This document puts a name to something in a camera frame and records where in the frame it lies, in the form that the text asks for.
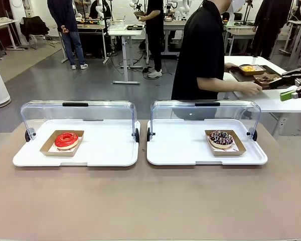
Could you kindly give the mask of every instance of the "white tray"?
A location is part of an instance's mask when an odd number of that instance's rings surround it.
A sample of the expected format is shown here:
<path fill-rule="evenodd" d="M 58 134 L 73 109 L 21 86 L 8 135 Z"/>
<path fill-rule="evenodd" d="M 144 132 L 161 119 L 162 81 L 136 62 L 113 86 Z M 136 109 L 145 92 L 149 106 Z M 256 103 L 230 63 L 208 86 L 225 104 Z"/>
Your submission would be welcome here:
<path fill-rule="evenodd" d="M 259 144 L 247 135 L 244 124 L 235 119 L 157 119 L 155 136 L 147 143 L 147 159 L 154 165 L 263 165 L 267 156 Z M 205 130 L 234 130 L 246 152 L 237 157 L 215 157 L 210 150 Z"/>
<path fill-rule="evenodd" d="M 135 123 L 140 130 L 140 123 Z M 74 157 L 47 157 L 40 148 L 55 130 L 85 131 Z M 49 120 L 15 155 L 13 163 L 30 166 L 131 166 L 137 161 L 138 143 L 131 136 L 131 120 Z"/>

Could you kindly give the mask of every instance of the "table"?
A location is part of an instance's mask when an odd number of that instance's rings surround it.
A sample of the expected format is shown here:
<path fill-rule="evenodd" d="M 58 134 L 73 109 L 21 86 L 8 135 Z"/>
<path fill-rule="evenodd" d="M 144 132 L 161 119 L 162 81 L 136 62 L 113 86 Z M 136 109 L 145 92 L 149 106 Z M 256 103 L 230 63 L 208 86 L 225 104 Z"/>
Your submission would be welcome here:
<path fill-rule="evenodd" d="M 132 37 L 133 36 L 139 36 L 142 34 L 142 29 L 141 30 L 127 30 L 127 26 L 125 26 L 125 29 L 123 30 L 114 30 L 114 29 L 109 29 L 108 30 L 108 34 L 110 36 L 121 36 L 121 41 L 122 41 L 122 56 L 123 56 L 123 67 L 124 67 L 124 77 L 125 77 L 125 81 L 114 81 L 114 84 L 139 84 L 138 81 L 129 81 L 128 80 L 128 68 L 142 68 L 142 66 L 137 66 L 134 65 L 134 59 L 132 56 Z M 125 37 L 127 37 L 129 39 L 129 52 L 130 52 L 130 64 L 127 64 L 127 58 L 126 58 L 126 45 L 127 42 L 125 41 Z"/>
<path fill-rule="evenodd" d="M 234 40 L 235 39 L 254 39 L 255 32 L 253 32 L 252 28 L 247 29 L 247 27 L 246 28 L 227 29 L 226 33 L 225 33 L 225 40 L 224 40 L 224 52 L 226 52 L 229 35 L 232 35 L 231 47 L 230 47 L 230 52 L 229 52 L 229 56 L 231 56 Z"/>
<path fill-rule="evenodd" d="M 169 51 L 169 31 L 181 30 L 184 31 L 184 27 L 187 21 L 173 20 L 171 22 L 164 22 L 164 33 L 165 33 L 165 50 L 162 55 L 176 55 L 179 56 L 179 52 Z"/>
<path fill-rule="evenodd" d="M 293 30 L 293 27 L 294 25 L 296 26 L 300 26 L 301 25 L 301 21 L 293 21 L 293 20 L 289 20 L 288 23 L 290 24 L 290 30 L 289 30 L 289 34 L 287 36 L 287 39 L 286 39 L 286 42 L 285 42 L 285 46 L 283 49 L 279 49 L 281 52 L 285 53 L 285 54 L 291 54 L 291 52 L 288 52 L 286 49 L 287 49 L 287 46 L 288 46 L 288 43 L 290 41 L 290 37 L 291 37 L 291 33 L 292 33 L 292 30 Z"/>
<path fill-rule="evenodd" d="M 98 24 L 77 24 L 77 28 L 78 29 L 92 29 L 94 30 L 94 32 L 80 32 L 79 34 L 96 34 L 96 35 L 102 35 L 102 43 L 103 43 L 103 48 L 104 48 L 104 61 L 102 62 L 103 64 L 105 64 L 107 62 L 107 60 L 109 59 L 109 57 L 107 56 L 107 52 L 106 52 L 106 45 L 105 45 L 105 33 L 104 33 L 104 29 L 105 29 L 105 25 L 98 25 Z M 62 37 L 60 32 L 58 31 L 58 35 L 60 38 L 60 42 L 62 44 L 62 51 L 64 54 L 64 59 L 61 61 L 61 63 L 64 63 L 68 60 L 67 55 L 65 53 L 65 45 L 64 42 L 62 41 Z"/>
<path fill-rule="evenodd" d="M 130 168 L 17 168 L 20 125 L 0 148 L 0 239 L 301 238 L 301 162 L 262 125 L 269 161 L 261 167 L 152 166 L 141 126 Z"/>
<path fill-rule="evenodd" d="M 9 37 L 10 37 L 10 40 L 11 40 L 11 43 L 12 43 L 12 48 L 7 48 L 7 50 L 25 50 L 24 48 L 19 48 L 19 47 L 16 46 L 14 38 L 13 38 L 11 30 L 10 30 L 10 24 L 16 23 L 16 22 L 18 22 L 18 21 L 17 20 L 12 20 L 11 22 L 0 24 L 0 29 L 4 29 L 4 28 L 8 29 Z"/>
<path fill-rule="evenodd" d="M 286 71 L 271 63 L 270 61 L 262 57 L 251 57 L 251 56 L 225 56 L 225 63 L 233 63 L 236 65 L 242 64 L 257 64 L 267 65 L 279 74 L 283 74 Z M 235 80 L 235 78 L 227 74 L 224 76 L 224 80 Z M 284 128 L 284 125 L 289 117 L 290 113 L 301 113 L 301 99 L 290 99 L 287 101 L 280 100 L 280 93 L 286 90 L 275 89 L 275 90 L 264 90 L 262 93 L 256 96 L 244 96 L 240 92 L 235 92 L 234 95 L 238 99 L 253 101 L 260 106 L 261 111 L 270 113 L 276 120 L 277 124 L 272 135 L 277 138 Z M 279 113 L 280 116 L 276 117 L 273 113 Z"/>

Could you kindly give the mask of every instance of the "red icing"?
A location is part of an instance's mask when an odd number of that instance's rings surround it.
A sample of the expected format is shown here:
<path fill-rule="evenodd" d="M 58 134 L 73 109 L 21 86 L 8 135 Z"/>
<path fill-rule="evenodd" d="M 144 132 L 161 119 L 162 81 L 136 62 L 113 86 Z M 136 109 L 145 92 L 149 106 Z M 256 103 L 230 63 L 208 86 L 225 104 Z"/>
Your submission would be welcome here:
<path fill-rule="evenodd" d="M 56 147 L 67 147 L 74 144 L 78 140 L 78 135 L 75 133 L 62 133 L 55 139 Z"/>

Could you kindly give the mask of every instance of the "gray floor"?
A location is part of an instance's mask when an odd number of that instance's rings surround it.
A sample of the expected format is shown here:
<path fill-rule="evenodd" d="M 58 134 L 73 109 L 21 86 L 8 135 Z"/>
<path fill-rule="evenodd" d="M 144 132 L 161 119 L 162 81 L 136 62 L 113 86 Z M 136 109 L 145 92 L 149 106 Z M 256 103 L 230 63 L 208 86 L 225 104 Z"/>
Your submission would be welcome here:
<path fill-rule="evenodd" d="M 134 58 L 140 58 L 137 44 L 134 44 Z M 41 61 L 6 83 L 12 103 L 0 108 L 0 132 L 12 132 L 21 122 L 20 108 L 31 100 L 130 100 L 136 105 L 138 119 L 148 119 L 151 103 L 155 100 L 170 99 L 177 60 L 164 59 L 161 78 L 144 79 L 142 73 L 128 71 L 130 80 L 140 81 L 140 85 L 115 85 L 114 80 L 123 80 L 123 69 L 116 69 L 109 60 L 105 65 L 101 59 L 88 59 L 89 68 L 73 71 L 68 63 L 61 64 L 63 58 L 59 51 Z M 122 60 L 112 57 L 117 66 Z M 271 60 L 285 67 L 288 58 L 275 54 Z M 269 131 L 275 120 L 264 114 L 261 122 Z M 293 114 L 283 135 L 301 135 L 301 114 Z"/>

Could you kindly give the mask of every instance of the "clear plastic cover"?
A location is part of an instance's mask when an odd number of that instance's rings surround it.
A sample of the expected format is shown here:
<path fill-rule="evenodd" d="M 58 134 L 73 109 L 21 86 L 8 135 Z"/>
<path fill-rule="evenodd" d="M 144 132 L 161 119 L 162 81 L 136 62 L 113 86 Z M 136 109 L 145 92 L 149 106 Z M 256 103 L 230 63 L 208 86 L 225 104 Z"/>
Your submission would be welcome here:
<path fill-rule="evenodd" d="M 48 121 L 119 121 L 131 126 L 134 137 L 137 121 L 135 106 L 129 101 L 31 101 L 22 106 L 21 115 L 31 139 Z"/>
<path fill-rule="evenodd" d="M 261 116 L 260 107 L 250 101 L 241 100 L 205 100 L 205 101 L 176 101 L 165 100 L 156 101 L 151 106 L 150 114 L 150 139 L 156 135 L 161 140 L 172 136 L 182 134 L 179 129 L 163 128 L 163 123 L 176 123 L 176 121 L 185 121 L 188 124 L 191 121 L 218 121 L 225 123 L 226 128 L 232 128 L 232 125 L 242 124 L 243 129 L 247 131 L 250 139 L 253 138 L 257 124 Z"/>

